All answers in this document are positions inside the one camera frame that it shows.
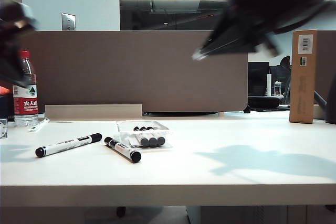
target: barcode label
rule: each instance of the barcode label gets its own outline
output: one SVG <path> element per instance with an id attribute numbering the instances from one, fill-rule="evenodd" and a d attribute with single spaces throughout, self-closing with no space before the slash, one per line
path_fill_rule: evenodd
<path id="1" fill-rule="evenodd" d="M 298 54 L 308 55 L 313 53 L 313 34 L 299 35 Z"/>
<path id="2" fill-rule="evenodd" d="M 300 66 L 306 66 L 307 65 L 307 58 L 301 57 L 300 58 Z"/>
<path id="3" fill-rule="evenodd" d="M 18 94 L 18 86 L 13 86 L 13 94 Z"/>

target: computer monitor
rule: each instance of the computer monitor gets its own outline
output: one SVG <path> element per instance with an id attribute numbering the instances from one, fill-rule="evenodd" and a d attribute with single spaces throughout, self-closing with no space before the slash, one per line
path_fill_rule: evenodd
<path id="1" fill-rule="evenodd" d="M 248 63 L 248 96 L 265 95 L 269 62 Z"/>

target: chair wheel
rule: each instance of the chair wheel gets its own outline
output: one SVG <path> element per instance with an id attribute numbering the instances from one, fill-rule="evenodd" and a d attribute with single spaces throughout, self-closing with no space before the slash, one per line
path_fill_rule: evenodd
<path id="1" fill-rule="evenodd" d="M 248 106 L 243 110 L 243 112 L 244 112 L 245 114 L 251 113 L 251 108 L 250 108 L 250 106 L 248 105 Z"/>
<path id="2" fill-rule="evenodd" d="M 117 216 L 119 218 L 125 216 L 126 213 L 126 207 L 117 207 Z"/>
<path id="3" fill-rule="evenodd" d="M 336 205 L 325 205 L 325 207 L 331 212 L 335 212 L 336 210 Z"/>

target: blurred black object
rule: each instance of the blurred black object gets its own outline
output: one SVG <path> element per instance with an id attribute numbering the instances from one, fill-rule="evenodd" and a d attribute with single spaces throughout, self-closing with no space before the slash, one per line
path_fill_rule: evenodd
<path id="1" fill-rule="evenodd" d="M 325 0 L 229 0 L 222 19 L 193 58 L 255 52 L 260 44 L 276 56 L 278 49 L 272 41 L 273 34 L 302 26 L 330 4 Z M 296 21 L 302 15 L 306 18 Z"/>
<path id="2" fill-rule="evenodd" d="M 253 109 L 275 109 L 280 101 L 279 97 L 250 96 L 247 98 L 247 104 Z"/>
<path id="3" fill-rule="evenodd" d="M 0 80 L 25 87 L 27 79 L 18 55 L 17 39 L 34 30 L 28 6 L 12 2 L 0 7 Z"/>
<path id="4" fill-rule="evenodd" d="M 336 74 L 329 90 L 325 119 L 327 123 L 336 124 Z"/>
<path id="5" fill-rule="evenodd" d="M 0 118 L 8 118 L 8 95 L 0 95 Z"/>
<path id="6" fill-rule="evenodd" d="M 325 205 L 325 207 L 326 207 L 329 211 L 335 213 L 336 205 Z"/>

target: bottle cap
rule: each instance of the bottle cap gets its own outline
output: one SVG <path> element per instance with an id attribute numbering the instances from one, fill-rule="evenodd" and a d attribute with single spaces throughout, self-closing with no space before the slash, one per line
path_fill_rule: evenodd
<path id="1" fill-rule="evenodd" d="M 29 51 L 19 51 L 19 53 L 21 58 L 29 58 L 30 56 Z"/>
<path id="2" fill-rule="evenodd" d="M 9 94 L 10 92 L 9 89 L 0 86 L 0 95 Z"/>

